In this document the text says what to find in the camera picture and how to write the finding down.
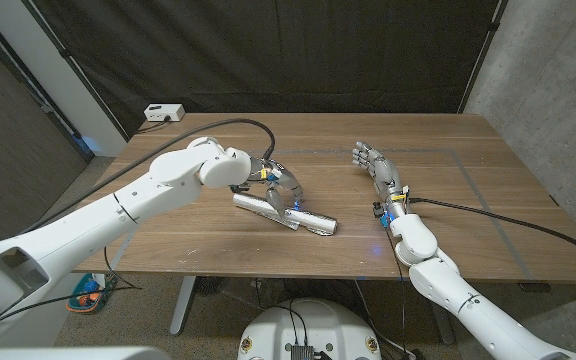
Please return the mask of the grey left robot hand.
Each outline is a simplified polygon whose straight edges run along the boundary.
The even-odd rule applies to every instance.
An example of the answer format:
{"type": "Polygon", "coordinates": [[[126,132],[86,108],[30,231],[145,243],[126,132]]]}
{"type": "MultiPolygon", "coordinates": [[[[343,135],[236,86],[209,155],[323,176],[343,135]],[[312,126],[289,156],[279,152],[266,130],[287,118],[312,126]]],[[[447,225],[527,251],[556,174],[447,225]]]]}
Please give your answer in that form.
{"type": "Polygon", "coordinates": [[[266,202],[277,212],[280,218],[284,218],[286,206],[281,197],[278,187],[291,191],[293,200],[291,208],[298,209],[303,189],[295,175],[282,164],[272,159],[251,158],[251,171],[246,181],[240,185],[231,185],[233,193],[248,191],[253,184],[267,186],[266,202]]]}

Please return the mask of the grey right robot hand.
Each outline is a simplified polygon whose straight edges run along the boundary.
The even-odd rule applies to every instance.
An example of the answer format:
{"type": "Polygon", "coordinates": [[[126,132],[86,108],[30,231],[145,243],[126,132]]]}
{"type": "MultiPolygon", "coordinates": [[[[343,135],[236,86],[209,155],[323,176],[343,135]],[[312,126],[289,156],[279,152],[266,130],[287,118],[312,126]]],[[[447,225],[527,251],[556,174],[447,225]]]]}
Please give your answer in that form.
{"type": "Polygon", "coordinates": [[[396,166],[368,143],[357,142],[352,151],[353,163],[365,169],[373,180],[379,204],[375,215],[387,227],[396,218],[407,214],[408,189],[400,180],[396,166]]]}

